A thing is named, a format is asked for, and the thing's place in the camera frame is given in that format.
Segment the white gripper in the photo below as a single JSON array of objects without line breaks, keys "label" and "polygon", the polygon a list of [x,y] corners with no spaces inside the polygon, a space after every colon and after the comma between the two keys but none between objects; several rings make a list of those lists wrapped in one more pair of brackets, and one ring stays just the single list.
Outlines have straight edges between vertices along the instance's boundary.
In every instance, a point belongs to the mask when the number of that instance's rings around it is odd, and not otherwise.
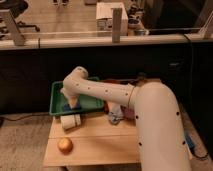
[{"label": "white gripper", "polygon": [[65,98],[68,101],[68,104],[71,107],[75,107],[77,105],[77,103],[78,103],[78,97],[77,96],[70,96],[65,88],[61,89],[61,93],[65,96]]}]

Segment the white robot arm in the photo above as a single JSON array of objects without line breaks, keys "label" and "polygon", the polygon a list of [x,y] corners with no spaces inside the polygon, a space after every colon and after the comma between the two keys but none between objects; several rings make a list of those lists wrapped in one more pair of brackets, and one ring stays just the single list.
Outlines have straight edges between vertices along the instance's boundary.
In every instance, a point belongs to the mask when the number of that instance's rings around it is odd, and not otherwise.
[{"label": "white robot arm", "polygon": [[67,100],[84,94],[133,109],[142,171],[192,171],[176,96],[162,82],[90,81],[87,70],[78,66],[64,78],[62,93]]}]

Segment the red object behind arm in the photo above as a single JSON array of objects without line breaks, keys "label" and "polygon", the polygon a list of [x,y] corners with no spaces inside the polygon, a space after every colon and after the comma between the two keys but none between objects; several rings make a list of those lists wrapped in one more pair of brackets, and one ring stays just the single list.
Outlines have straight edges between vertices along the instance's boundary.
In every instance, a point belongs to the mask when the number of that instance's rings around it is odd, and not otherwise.
[{"label": "red object behind arm", "polygon": [[133,119],[135,117],[135,113],[132,109],[129,109],[127,107],[122,106],[121,110],[123,112],[123,115],[127,119]]}]

